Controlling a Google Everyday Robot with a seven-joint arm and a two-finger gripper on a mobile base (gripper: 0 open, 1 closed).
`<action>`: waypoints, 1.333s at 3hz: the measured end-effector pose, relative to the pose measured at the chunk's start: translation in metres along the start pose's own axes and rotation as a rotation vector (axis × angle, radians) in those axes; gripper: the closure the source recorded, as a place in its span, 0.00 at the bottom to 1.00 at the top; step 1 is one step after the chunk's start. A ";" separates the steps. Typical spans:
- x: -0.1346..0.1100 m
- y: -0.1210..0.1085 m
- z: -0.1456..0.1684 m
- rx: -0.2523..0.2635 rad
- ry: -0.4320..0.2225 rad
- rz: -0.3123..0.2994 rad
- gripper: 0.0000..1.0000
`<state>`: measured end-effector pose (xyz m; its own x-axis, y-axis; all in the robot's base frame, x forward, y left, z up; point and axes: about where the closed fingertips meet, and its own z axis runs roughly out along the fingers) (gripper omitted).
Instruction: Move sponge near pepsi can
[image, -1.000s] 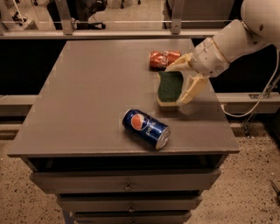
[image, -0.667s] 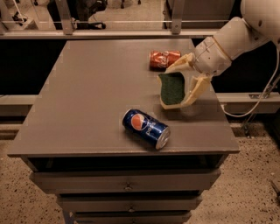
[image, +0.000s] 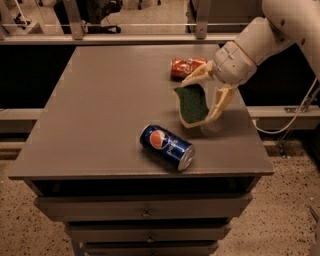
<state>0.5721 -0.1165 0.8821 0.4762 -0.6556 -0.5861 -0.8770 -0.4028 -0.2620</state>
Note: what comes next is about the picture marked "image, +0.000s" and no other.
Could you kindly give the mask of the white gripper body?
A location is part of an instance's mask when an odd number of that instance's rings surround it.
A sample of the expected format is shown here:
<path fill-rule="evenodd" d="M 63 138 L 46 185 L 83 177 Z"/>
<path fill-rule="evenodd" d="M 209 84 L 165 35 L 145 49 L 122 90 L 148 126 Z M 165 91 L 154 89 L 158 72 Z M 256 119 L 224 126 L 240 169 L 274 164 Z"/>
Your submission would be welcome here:
<path fill-rule="evenodd" d="M 235 42 L 227 42 L 214 55 L 214 75 L 232 85 L 245 84 L 257 71 L 257 66 Z"/>

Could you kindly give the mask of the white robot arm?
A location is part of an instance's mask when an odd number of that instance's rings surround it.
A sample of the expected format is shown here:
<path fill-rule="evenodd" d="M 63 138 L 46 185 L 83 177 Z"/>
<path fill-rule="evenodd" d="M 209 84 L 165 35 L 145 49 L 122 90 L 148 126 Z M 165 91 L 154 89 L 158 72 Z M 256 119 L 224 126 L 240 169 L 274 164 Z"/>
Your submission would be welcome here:
<path fill-rule="evenodd" d="M 318 0 L 262 0 L 263 17 L 255 18 L 234 40 L 183 81 L 193 84 L 216 80 L 214 103 L 187 95 L 179 98 L 179 115 L 187 128 L 217 120 L 232 101 L 237 87 L 246 83 L 267 58 L 296 44 L 320 79 L 320 2 Z"/>

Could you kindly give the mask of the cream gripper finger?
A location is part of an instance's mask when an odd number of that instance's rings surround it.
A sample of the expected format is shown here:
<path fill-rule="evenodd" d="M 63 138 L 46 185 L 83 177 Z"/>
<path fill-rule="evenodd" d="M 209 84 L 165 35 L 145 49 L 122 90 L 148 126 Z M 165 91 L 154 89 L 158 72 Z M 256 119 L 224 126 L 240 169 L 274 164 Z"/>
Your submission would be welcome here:
<path fill-rule="evenodd" d="M 205 121 L 217 121 L 233 100 L 236 91 L 237 87 L 228 83 L 222 86 L 213 86 L 210 89 L 206 89 L 205 100 L 208 107 L 208 114 Z"/>
<path fill-rule="evenodd" d="M 197 67 L 182 81 L 182 87 L 212 81 L 214 79 L 214 62 L 212 60 Z"/>

